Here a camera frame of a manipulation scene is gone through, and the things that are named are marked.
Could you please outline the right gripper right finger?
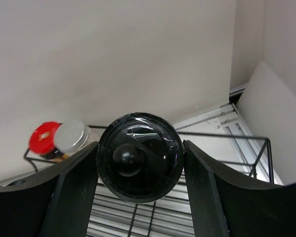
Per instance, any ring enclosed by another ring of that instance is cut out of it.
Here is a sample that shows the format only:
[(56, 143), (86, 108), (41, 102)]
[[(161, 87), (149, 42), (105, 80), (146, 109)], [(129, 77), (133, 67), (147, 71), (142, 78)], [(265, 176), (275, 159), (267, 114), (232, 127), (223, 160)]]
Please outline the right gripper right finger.
[(184, 141), (185, 180), (197, 237), (296, 237), (296, 183), (271, 184)]

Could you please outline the blue label clear bottle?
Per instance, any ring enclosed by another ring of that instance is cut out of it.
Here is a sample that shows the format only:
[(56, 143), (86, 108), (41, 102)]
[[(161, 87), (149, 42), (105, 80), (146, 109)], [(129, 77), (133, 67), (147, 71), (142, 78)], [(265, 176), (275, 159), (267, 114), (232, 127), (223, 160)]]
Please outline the blue label clear bottle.
[(100, 136), (78, 119), (61, 124), (54, 135), (55, 147), (63, 154), (72, 156), (92, 142), (98, 142)]

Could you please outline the red lid sauce jar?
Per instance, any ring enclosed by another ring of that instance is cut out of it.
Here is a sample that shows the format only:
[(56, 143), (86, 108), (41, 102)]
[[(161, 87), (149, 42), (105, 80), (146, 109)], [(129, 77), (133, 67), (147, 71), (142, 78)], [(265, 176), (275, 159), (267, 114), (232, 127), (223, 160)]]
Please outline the red lid sauce jar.
[(44, 122), (31, 135), (29, 149), (44, 159), (54, 159), (59, 151), (54, 144), (54, 135), (60, 124), (55, 121)]

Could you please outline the black cap grinder bottle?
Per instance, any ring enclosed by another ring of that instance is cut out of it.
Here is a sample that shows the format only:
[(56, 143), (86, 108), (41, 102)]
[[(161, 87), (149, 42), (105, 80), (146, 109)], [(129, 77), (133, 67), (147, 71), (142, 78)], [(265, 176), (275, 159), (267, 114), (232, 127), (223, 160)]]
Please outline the black cap grinder bottle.
[(115, 196), (149, 203), (175, 187), (184, 159), (182, 140), (170, 122), (136, 112), (106, 128), (98, 143), (96, 164), (99, 178)]

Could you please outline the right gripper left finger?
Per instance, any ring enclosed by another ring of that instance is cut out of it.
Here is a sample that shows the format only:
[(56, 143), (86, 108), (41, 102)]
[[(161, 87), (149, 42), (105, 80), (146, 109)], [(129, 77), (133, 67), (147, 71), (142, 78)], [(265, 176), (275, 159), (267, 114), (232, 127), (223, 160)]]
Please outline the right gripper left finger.
[(0, 186), (0, 237), (84, 237), (98, 182), (97, 142)]

